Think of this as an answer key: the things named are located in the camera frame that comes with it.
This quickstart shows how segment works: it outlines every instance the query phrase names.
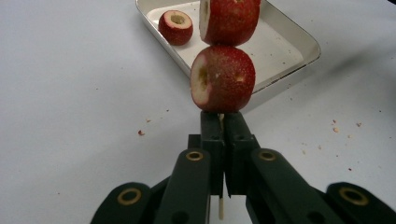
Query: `white tray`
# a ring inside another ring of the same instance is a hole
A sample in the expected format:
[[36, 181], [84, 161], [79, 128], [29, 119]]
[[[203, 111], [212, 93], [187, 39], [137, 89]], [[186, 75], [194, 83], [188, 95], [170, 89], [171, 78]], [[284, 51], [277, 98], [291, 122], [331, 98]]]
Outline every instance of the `white tray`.
[[[143, 22], [189, 77], [193, 60], [208, 45], [199, 34], [199, 1], [135, 0]], [[184, 46], [175, 47], [158, 32], [158, 20], [169, 9], [187, 13], [193, 23], [192, 38]], [[253, 37], [238, 46], [246, 52], [256, 69], [253, 92], [268, 87], [282, 77], [312, 63], [320, 56], [318, 42], [294, 21], [266, 0], [262, 0], [261, 14]]]

